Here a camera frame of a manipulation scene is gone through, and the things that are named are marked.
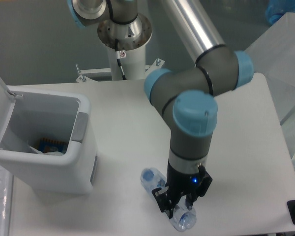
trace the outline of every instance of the clear plastic bottle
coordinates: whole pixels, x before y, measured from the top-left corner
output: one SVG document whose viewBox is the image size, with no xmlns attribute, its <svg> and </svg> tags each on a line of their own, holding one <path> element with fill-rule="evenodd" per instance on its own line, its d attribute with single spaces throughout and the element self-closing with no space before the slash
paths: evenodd
<svg viewBox="0 0 295 236">
<path fill-rule="evenodd" d="M 144 169 L 140 179 L 142 186 L 154 200 L 152 190 L 155 188 L 164 188 L 166 184 L 166 178 L 156 168 Z M 191 229 L 195 225 L 197 221 L 196 211 L 194 208 L 188 209 L 185 205 L 185 197 L 181 198 L 175 206 L 173 217 L 169 221 L 180 232 Z"/>
<path fill-rule="evenodd" d="M 269 23 L 273 25 L 286 12 L 295 12 L 295 0 L 270 0 L 265 16 Z"/>
</svg>

